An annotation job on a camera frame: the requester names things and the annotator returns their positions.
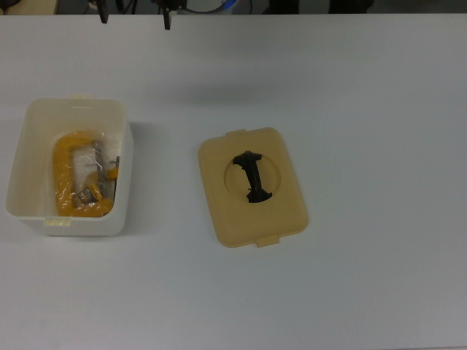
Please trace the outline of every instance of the lid handle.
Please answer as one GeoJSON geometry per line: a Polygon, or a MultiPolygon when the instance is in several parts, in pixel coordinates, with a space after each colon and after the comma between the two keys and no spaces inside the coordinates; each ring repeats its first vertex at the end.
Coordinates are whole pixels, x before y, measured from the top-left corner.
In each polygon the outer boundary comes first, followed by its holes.
{"type": "Polygon", "coordinates": [[[241,166],[245,170],[245,173],[247,173],[247,178],[250,182],[250,193],[248,193],[247,198],[250,203],[260,203],[272,197],[272,193],[266,192],[261,187],[260,172],[256,161],[262,157],[258,153],[245,151],[233,159],[233,164],[241,166]]]}

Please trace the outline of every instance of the container lid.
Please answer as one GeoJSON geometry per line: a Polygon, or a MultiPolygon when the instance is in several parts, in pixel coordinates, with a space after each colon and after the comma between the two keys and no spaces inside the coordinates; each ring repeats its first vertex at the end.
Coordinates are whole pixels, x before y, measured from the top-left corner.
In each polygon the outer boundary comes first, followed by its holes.
{"type": "Polygon", "coordinates": [[[224,246],[268,246],[306,227],[296,175],[275,129],[240,130],[207,140],[198,161],[212,222],[224,246]]]}

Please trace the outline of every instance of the white plastic container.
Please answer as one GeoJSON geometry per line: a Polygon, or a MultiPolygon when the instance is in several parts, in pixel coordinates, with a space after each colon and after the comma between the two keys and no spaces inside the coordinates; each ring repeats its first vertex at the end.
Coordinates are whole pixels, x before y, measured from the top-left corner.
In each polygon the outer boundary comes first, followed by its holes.
{"type": "MultiPolygon", "coordinates": [[[[228,0],[191,0],[188,4],[188,7],[194,11],[198,12],[208,12],[214,9],[217,9],[221,4],[229,2],[228,8],[223,9],[219,12],[216,12],[215,15],[232,15],[234,13],[235,6],[239,3],[237,0],[228,1],[228,0]]],[[[184,11],[182,9],[177,10],[179,15],[195,15],[192,12],[184,11]]]]}
{"type": "Polygon", "coordinates": [[[48,236],[112,236],[126,219],[133,138],[126,108],[114,100],[42,98],[32,102],[23,121],[6,200],[7,211],[48,236]],[[59,217],[53,185],[53,147],[68,133],[99,131],[112,145],[107,159],[120,156],[115,202],[99,218],[59,217]]]}

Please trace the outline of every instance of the table surface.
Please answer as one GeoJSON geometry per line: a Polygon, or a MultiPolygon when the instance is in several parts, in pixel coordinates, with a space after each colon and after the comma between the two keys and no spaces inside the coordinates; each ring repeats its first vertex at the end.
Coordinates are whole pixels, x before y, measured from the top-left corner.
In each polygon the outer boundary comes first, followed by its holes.
{"type": "Polygon", "coordinates": [[[463,15],[2,17],[0,200],[35,98],[128,108],[114,238],[49,238],[0,211],[5,349],[467,345],[463,15]],[[203,140],[275,127],[309,210],[274,246],[215,237],[203,140]]]}

